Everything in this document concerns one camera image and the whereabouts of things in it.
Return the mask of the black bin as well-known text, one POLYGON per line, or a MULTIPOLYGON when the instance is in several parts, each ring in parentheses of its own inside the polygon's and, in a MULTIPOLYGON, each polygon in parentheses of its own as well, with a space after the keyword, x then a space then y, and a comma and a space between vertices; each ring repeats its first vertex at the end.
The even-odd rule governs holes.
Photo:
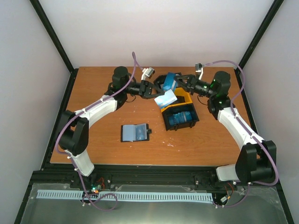
POLYGON ((166 78, 166 75, 160 75, 160 76, 158 76, 156 79, 155 79, 155 81, 157 80, 157 81, 165 81, 165 78, 166 78))
POLYGON ((172 105, 162 112, 166 131, 177 131, 182 128, 192 128, 199 122, 193 104, 172 105))

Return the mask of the blue VIP card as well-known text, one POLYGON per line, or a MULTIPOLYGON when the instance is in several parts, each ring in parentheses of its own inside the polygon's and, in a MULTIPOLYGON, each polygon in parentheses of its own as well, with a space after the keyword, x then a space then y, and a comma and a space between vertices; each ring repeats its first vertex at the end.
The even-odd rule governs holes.
POLYGON ((136 140, 145 140, 146 139, 146 126, 144 124, 136 126, 135 136, 136 136, 136 140))
POLYGON ((174 103, 177 100, 176 95, 174 94, 172 89, 164 92, 164 95, 158 96, 154 99, 155 103, 158 105, 160 109, 163 109, 170 104, 174 103))

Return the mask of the yellow bin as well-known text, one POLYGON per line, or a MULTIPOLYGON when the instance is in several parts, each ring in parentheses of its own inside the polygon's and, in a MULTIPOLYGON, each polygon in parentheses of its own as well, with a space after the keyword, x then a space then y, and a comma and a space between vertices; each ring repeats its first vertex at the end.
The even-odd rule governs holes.
POLYGON ((192 103, 192 98, 190 93, 186 92, 183 88, 178 87, 174 91, 177 100, 171 103, 170 105, 166 106, 165 108, 161 109, 161 112, 164 112, 166 109, 174 106, 182 106, 186 104, 192 103))

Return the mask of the black leather card holder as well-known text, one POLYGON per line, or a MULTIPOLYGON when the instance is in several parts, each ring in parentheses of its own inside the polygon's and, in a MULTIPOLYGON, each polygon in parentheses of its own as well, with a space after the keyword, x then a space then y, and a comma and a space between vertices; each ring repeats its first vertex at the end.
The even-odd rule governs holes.
POLYGON ((146 123, 121 126, 121 142, 149 141, 150 134, 152 130, 146 123))

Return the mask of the blue cards bundle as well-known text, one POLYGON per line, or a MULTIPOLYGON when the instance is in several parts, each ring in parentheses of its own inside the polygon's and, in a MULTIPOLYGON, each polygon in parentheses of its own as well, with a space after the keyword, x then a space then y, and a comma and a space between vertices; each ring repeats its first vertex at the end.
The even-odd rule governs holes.
POLYGON ((175 91, 177 87, 177 82, 175 81, 174 77, 176 76, 176 73, 168 72, 166 75, 165 81, 163 83, 163 90, 168 91, 172 90, 175 91))

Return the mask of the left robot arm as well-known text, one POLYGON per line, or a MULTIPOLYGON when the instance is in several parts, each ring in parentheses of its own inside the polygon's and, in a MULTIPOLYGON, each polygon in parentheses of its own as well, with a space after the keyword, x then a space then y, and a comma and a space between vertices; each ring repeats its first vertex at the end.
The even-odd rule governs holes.
POLYGON ((100 99, 75 112, 66 110, 62 113, 54 149, 59 154, 67 155, 74 169, 82 175, 81 183, 87 188, 94 187, 97 182, 96 174, 92 173, 94 164, 87 152, 90 127, 104 116, 121 108, 128 95, 140 96, 143 99, 164 95, 160 88, 146 80, 154 72, 152 67, 143 69, 141 81, 138 83, 126 67, 117 67, 114 69, 112 82, 100 99))

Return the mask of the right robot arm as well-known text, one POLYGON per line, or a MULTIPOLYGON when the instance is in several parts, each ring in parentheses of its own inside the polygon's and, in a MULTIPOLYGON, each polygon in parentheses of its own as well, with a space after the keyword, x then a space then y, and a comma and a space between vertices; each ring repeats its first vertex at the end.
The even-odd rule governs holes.
POLYGON ((177 75, 174 79, 186 92, 208 98, 209 112, 228 130, 240 149, 236 164, 216 168, 218 180, 276 185, 279 181, 276 145, 254 132, 234 107, 228 97, 230 74, 218 71, 211 83, 202 81, 200 75, 177 75))

